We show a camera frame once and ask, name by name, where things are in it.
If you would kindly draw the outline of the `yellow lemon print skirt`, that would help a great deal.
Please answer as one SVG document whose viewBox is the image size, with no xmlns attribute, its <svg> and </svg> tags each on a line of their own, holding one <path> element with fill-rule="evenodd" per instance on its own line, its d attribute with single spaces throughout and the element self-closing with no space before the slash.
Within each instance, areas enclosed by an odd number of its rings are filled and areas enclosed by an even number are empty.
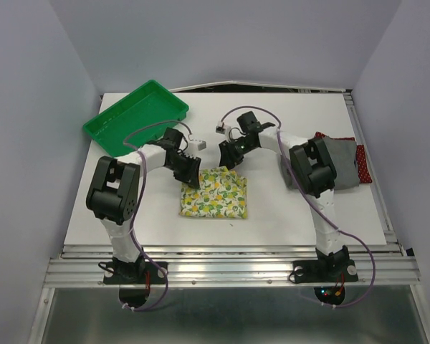
<svg viewBox="0 0 430 344">
<path fill-rule="evenodd" d="M 181 185 L 180 215 L 202 219 L 247 218 L 247 179 L 226 167 L 199 171 L 199 188 Z"/>
</svg>

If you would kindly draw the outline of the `grey skirt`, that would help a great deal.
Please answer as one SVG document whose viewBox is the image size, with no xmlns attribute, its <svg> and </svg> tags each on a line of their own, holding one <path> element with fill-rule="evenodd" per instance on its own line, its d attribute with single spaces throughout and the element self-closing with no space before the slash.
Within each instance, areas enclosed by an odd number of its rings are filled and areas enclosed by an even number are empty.
<svg viewBox="0 0 430 344">
<path fill-rule="evenodd" d="M 288 188 L 301 188 L 305 194 L 318 197 L 323 191 L 346 190 L 359 185 L 357 144 L 327 136 L 314 137 L 289 149 L 280 169 Z"/>
</svg>

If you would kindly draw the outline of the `red polka dot skirt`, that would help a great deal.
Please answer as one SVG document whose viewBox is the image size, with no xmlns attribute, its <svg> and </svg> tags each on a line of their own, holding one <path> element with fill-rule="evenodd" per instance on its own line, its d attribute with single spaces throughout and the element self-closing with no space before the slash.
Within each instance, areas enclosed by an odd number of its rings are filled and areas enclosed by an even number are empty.
<svg viewBox="0 0 430 344">
<path fill-rule="evenodd" d="M 332 138 L 317 131 L 316 138 L 322 138 L 336 167 L 336 190 L 354 188 L 373 182 L 368 170 L 365 146 L 357 143 L 355 137 Z"/>
</svg>

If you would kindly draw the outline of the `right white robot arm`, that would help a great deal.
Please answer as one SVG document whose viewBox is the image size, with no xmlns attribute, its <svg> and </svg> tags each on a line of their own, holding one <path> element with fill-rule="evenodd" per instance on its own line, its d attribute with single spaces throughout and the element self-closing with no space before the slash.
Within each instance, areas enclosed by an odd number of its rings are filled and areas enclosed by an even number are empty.
<svg viewBox="0 0 430 344">
<path fill-rule="evenodd" d="M 237 122 L 241 134 L 238 138 L 232 138 L 233 128 L 224 120 L 216 126 L 216 132 L 225 136 L 219 144 L 219 165 L 231 170 L 244 160 L 247 153 L 259 148 L 278 153 L 310 207 L 317 258 L 294 261 L 289 281 L 295 284 L 348 281 L 347 268 L 352 261 L 335 223 L 337 171 L 325 142 L 321 138 L 306 139 L 284 133 L 281 122 L 261 123 L 252 111 L 240 115 Z"/>
</svg>

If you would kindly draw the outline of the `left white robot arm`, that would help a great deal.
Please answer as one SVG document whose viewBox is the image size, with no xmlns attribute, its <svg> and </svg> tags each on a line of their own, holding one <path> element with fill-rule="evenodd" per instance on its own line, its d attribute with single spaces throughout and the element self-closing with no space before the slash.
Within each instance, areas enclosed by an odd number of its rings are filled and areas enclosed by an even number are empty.
<svg viewBox="0 0 430 344">
<path fill-rule="evenodd" d="M 198 189 L 201 159 L 189 151 L 205 147 L 201 141 L 191 145 L 182 132 L 166 128 L 162 138 L 140 148 L 132 145 L 132 153 L 99 159 L 87 192 L 86 207 L 101 221 L 113 248 L 113 258 L 98 264 L 104 272 L 105 284 L 138 284 L 151 271 L 163 275 L 166 264 L 157 267 L 147 259 L 133 229 L 147 176 L 157 168 L 167 168 L 177 181 Z"/>
</svg>

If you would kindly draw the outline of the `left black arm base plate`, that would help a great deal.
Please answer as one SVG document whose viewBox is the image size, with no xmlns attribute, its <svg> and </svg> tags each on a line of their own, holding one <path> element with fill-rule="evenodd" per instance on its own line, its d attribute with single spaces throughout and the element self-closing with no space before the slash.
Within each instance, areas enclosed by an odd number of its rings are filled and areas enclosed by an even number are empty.
<svg viewBox="0 0 430 344">
<path fill-rule="evenodd" d="M 97 266 L 103 271 L 105 285 L 164 285 L 162 272 L 146 260 L 137 263 L 112 260 L 99 262 Z"/>
</svg>

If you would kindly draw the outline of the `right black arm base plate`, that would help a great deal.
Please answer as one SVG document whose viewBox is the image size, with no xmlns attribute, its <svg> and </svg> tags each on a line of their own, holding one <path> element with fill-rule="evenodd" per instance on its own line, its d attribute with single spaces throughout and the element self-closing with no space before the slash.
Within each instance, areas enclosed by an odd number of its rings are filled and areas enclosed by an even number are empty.
<svg viewBox="0 0 430 344">
<path fill-rule="evenodd" d="M 357 282 L 359 280 L 357 272 L 350 274 L 348 271 L 352 265 L 353 260 L 335 266 L 320 260 L 297 260 L 292 262 L 288 280 L 294 284 Z"/>
</svg>

